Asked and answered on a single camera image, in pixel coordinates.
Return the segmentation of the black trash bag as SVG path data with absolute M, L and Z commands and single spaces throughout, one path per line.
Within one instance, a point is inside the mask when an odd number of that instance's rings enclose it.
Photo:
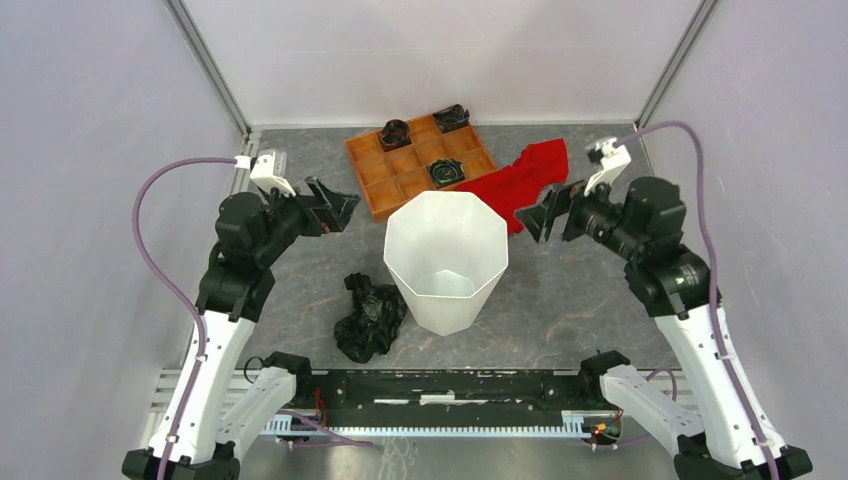
M 394 284 L 375 285 L 368 275 L 353 273 L 344 285 L 351 293 L 352 312 L 334 326 L 336 347 L 349 360 L 366 364 L 390 351 L 409 309 Z

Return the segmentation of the white plastic trash bin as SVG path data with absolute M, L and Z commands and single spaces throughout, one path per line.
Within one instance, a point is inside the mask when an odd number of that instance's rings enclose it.
M 387 220 L 383 261 L 417 324 L 469 328 L 509 264 L 506 221 L 469 192 L 425 191 Z

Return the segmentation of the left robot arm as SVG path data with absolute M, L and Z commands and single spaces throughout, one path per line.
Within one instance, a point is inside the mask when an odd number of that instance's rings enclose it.
M 307 358 L 275 352 L 230 408 L 224 407 L 238 359 L 275 284 L 271 272 L 300 237 L 342 232 L 360 202 L 309 177 L 307 194 L 240 192 L 218 209 L 217 242 L 198 297 L 191 345 L 165 417 L 149 444 L 128 452 L 129 479 L 236 479 L 242 460 L 276 412 L 314 394 Z

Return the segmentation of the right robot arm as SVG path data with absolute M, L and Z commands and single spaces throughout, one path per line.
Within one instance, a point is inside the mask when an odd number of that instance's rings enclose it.
M 813 469 L 761 408 L 726 330 L 707 263 L 682 241 L 686 207 L 679 188 L 640 177 L 622 203 L 610 188 L 555 184 L 517 219 L 537 242 L 565 218 L 562 237 L 589 237 L 622 258 L 630 291 L 671 346 L 693 394 L 690 412 L 642 379 L 617 351 L 580 365 L 577 392 L 591 408 L 608 403 L 629 414 L 673 460 L 681 479 L 795 479 Z

